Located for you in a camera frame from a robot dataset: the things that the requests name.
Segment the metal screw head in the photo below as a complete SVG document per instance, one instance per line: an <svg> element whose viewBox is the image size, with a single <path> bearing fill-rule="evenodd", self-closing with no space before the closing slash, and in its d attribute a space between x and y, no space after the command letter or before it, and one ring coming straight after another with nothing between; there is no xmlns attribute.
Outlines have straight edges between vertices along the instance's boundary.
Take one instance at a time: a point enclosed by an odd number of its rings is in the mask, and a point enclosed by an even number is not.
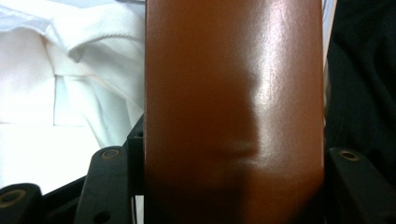
<svg viewBox="0 0 396 224"><path fill-rule="evenodd" d="M109 149L107 151L104 151L101 155L101 158L104 160L111 160L120 155L120 151L117 149Z"/></svg>
<svg viewBox="0 0 396 224"><path fill-rule="evenodd" d="M338 154L348 161L359 161L359 156L348 150L341 150Z"/></svg>
<svg viewBox="0 0 396 224"><path fill-rule="evenodd" d="M18 203L26 195L26 190L24 189L14 189L0 195L0 209L7 208L15 203Z"/></svg>

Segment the brown leather surface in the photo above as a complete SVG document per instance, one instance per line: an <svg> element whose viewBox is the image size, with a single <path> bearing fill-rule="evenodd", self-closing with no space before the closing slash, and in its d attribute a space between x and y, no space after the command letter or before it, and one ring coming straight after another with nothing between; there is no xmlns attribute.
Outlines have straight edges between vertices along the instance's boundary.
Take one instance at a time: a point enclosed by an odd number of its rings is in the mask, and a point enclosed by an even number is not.
<svg viewBox="0 0 396 224"><path fill-rule="evenodd" d="M146 39L145 222L318 223L320 1L148 0Z"/></svg>

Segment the brown cylindrical object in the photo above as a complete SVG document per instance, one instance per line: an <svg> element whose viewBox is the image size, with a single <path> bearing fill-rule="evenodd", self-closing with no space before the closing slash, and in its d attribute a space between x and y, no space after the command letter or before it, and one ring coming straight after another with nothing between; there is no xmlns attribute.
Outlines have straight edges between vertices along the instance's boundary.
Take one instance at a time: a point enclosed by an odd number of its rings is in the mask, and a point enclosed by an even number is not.
<svg viewBox="0 0 396 224"><path fill-rule="evenodd" d="M319 0L148 0L145 222L318 223Z"/></svg>

